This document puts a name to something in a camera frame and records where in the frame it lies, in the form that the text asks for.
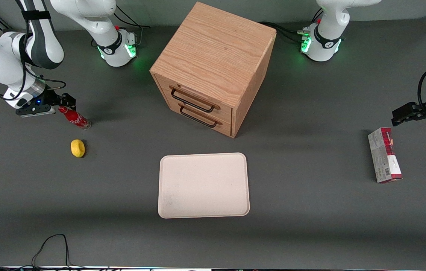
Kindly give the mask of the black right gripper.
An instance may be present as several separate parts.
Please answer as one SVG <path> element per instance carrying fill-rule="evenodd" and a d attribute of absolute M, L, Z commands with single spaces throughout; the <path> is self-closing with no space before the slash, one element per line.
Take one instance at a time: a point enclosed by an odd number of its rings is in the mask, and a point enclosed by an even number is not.
<path fill-rule="evenodd" d="M 76 105 L 76 99 L 67 93 L 63 93 L 60 96 L 53 89 L 45 89 L 39 96 L 32 100 L 32 107 L 36 108 L 45 105 L 72 109 L 72 106 Z"/>

